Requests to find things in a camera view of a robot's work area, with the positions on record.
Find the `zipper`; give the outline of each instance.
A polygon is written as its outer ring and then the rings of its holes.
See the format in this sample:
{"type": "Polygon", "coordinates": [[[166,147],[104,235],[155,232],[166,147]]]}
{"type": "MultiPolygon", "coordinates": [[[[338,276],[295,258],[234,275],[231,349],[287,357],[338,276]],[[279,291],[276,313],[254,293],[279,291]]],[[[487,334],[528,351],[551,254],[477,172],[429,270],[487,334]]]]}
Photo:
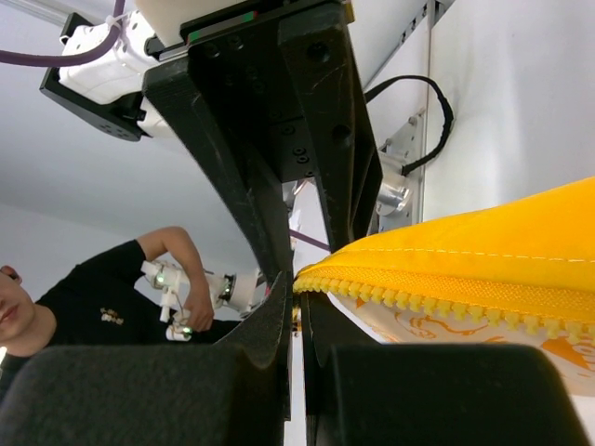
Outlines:
{"type": "Polygon", "coordinates": [[[524,328],[529,335],[542,331],[550,339],[568,335],[571,344],[587,337],[595,346],[593,293],[444,276],[416,277],[420,275],[403,271],[395,280],[393,272],[309,267],[299,273],[294,292],[332,293],[443,319],[454,316],[457,321],[487,321],[495,327],[504,322],[509,330],[524,328]]]}

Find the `black cable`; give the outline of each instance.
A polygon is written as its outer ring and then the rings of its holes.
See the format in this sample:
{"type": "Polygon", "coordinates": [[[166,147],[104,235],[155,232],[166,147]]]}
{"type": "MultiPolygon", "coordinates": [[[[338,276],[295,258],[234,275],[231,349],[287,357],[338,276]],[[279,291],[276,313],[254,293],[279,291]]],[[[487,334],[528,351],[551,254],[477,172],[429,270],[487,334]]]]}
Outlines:
{"type": "Polygon", "coordinates": [[[433,160],[440,154],[441,151],[443,151],[444,146],[446,145],[446,141],[448,140],[448,137],[450,137],[450,132],[453,128],[453,121],[455,120],[455,114],[453,113],[453,109],[451,108],[450,104],[448,103],[448,99],[444,95],[443,91],[440,89],[438,84],[436,84],[436,82],[434,82],[433,80],[429,79],[429,77],[426,77],[426,76],[417,76],[417,75],[411,74],[411,75],[406,75],[406,76],[393,77],[393,78],[389,79],[388,81],[384,81],[383,83],[375,86],[370,91],[365,93],[365,102],[370,103],[370,101],[372,101],[376,96],[378,96],[380,93],[382,93],[388,87],[393,85],[395,82],[403,81],[403,80],[407,80],[407,79],[413,79],[416,81],[426,82],[436,92],[436,96],[438,97],[438,100],[440,101],[440,105],[443,108],[444,126],[443,126],[443,133],[440,136],[440,141],[438,142],[438,145],[434,148],[433,151],[431,151],[427,155],[421,157],[417,161],[414,161],[410,164],[403,166],[402,175],[404,177],[407,177],[414,170],[418,169],[419,167],[426,164],[430,160],[433,160]]]}

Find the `hand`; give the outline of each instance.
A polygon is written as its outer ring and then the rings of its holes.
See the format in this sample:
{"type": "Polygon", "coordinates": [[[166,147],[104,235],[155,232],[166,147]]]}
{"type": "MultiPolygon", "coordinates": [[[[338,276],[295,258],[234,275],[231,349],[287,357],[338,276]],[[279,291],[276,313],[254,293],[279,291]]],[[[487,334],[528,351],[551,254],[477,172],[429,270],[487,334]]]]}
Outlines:
{"type": "Polygon", "coordinates": [[[186,326],[192,328],[195,332],[207,332],[211,329],[215,311],[213,310],[213,303],[206,282],[191,285],[184,308],[190,312],[190,318],[186,326]]]}

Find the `ceiling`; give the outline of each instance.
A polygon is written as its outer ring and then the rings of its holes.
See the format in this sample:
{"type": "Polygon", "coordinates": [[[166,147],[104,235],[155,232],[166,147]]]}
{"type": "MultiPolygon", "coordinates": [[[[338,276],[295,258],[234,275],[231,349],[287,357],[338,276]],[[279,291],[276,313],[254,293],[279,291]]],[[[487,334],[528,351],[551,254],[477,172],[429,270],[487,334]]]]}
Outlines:
{"type": "MultiPolygon", "coordinates": [[[[97,17],[112,8],[111,0],[75,3],[97,17]]],[[[350,31],[366,83],[424,2],[354,3],[358,21],[350,31]]],[[[7,49],[59,54],[59,35],[54,25],[0,6],[7,49]]],[[[43,74],[0,65],[0,203],[126,236],[179,224],[205,256],[236,269],[255,265],[233,218],[179,142],[135,144],[102,134],[38,92],[43,74]]]]}

